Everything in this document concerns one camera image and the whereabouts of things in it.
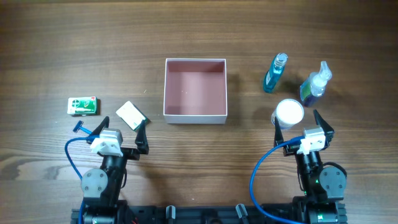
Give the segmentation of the blue mouthwash bottle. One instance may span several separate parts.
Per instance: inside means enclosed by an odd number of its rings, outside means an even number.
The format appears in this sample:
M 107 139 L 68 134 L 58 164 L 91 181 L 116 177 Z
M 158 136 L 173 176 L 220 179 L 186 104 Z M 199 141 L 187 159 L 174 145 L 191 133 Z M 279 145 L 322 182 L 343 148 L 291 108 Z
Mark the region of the blue mouthwash bottle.
M 270 69 L 267 71 L 264 77 L 263 90 L 266 93 L 273 92 L 276 83 L 279 81 L 284 72 L 287 61 L 288 55 L 285 53 L 279 53 L 274 57 L 270 65 Z

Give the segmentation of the white cotton bud tub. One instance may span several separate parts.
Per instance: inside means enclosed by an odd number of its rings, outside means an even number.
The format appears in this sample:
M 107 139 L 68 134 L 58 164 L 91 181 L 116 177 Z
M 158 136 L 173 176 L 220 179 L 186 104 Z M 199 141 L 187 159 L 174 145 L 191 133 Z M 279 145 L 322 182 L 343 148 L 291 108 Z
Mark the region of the white cotton bud tub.
M 271 122 L 275 125 L 275 119 L 278 119 L 281 129 L 290 129 L 292 126 L 301 122 L 304 117 L 304 108 L 293 99 L 282 100 L 271 115 Z

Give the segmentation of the white green soap box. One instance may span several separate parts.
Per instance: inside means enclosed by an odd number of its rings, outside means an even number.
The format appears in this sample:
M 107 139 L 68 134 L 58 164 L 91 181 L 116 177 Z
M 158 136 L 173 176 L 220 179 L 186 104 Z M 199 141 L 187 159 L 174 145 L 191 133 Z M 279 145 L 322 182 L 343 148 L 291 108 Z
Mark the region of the white green soap box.
M 137 131 L 142 123 L 142 121 L 147 124 L 149 122 L 148 117 L 146 117 L 136 105 L 127 101 L 122 105 L 116 114 L 133 130 Z

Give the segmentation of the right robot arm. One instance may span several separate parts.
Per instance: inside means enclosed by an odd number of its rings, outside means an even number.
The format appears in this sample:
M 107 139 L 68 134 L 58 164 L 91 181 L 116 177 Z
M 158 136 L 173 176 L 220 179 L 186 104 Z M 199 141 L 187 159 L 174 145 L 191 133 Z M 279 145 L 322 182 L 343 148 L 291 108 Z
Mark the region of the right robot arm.
M 345 205 L 341 203 L 347 184 L 347 172 L 334 162 L 322 162 L 320 151 L 327 149 L 334 129 L 313 111 L 316 126 L 303 130 L 303 139 L 283 147 L 284 156 L 294 156 L 300 189 L 291 203 L 263 205 L 271 214 L 300 223 L 348 222 Z

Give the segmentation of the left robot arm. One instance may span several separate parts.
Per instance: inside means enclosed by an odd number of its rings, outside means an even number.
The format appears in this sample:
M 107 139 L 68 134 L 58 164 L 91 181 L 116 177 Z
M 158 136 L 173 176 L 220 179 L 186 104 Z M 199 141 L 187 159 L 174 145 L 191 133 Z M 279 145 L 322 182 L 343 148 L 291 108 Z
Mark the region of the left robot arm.
M 118 129 L 109 127 L 105 117 L 94 131 L 87 131 L 86 142 L 93 153 L 102 157 L 97 169 L 82 175 L 82 206 L 78 223 L 138 223 L 134 212 L 125 200 L 119 199 L 120 191 L 127 181 L 127 162 L 138 161 L 140 155 L 149 153 L 146 136 L 146 120 L 137 127 L 136 147 L 123 147 L 123 136 Z

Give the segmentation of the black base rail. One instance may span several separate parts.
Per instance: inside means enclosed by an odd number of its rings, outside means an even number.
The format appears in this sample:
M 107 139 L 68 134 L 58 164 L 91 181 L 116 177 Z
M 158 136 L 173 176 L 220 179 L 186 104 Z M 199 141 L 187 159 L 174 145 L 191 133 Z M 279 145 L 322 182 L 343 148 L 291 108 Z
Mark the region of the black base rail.
M 267 213 L 300 223 L 343 223 L 348 217 L 344 204 L 300 208 L 291 203 L 263 204 Z M 228 207 L 131 206 L 108 211 L 86 208 L 71 214 L 72 223 L 277 223 L 256 207 L 243 204 Z

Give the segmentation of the clear pump sanitizer bottle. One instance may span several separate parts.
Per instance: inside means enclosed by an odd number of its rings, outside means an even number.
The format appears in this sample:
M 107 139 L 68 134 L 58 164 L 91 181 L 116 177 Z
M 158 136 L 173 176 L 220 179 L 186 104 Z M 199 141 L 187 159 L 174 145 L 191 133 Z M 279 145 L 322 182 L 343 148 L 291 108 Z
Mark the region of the clear pump sanitizer bottle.
M 320 71 L 312 72 L 300 86 L 300 99 L 304 106 L 311 107 L 325 93 L 332 72 L 326 61 L 321 61 Z

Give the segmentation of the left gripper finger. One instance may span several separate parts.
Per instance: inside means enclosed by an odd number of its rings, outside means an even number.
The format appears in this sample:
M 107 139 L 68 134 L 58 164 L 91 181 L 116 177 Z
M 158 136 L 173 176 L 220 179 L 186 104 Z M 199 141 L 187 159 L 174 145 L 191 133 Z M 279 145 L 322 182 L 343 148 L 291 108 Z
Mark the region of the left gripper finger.
M 109 128 L 109 116 L 106 116 L 102 122 L 97 126 L 94 131 L 88 135 L 86 142 L 91 144 L 95 138 L 97 138 L 104 128 Z
M 146 122 L 144 120 L 142 120 L 138 126 L 135 143 L 140 154 L 149 153 L 149 143 L 146 136 Z

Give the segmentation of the pink open cardboard box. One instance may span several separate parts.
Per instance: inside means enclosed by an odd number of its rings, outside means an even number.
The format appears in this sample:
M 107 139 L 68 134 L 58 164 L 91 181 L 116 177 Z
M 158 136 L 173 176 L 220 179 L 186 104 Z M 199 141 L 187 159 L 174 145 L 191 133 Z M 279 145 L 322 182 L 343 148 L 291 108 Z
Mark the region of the pink open cardboard box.
M 226 59 L 166 59 L 163 116 L 169 124 L 224 124 L 228 116 Z

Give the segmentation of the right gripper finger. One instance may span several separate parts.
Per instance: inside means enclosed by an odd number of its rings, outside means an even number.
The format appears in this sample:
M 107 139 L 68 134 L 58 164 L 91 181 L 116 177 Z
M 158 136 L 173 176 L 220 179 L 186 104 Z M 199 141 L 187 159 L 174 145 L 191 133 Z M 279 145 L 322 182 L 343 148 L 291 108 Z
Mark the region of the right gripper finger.
M 313 110 L 313 115 L 315 118 L 315 122 L 319 125 L 325 134 L 334 134 L 335 130 L 321 117 L 320 113 L 317 110 Z
M 274 126 L 275 126 L 274 147 L 276 147 L 284 142 L 284 138 L 282 135 L 282 130 L 280 128 L 279 120 L 276 116 L 274 119 Z

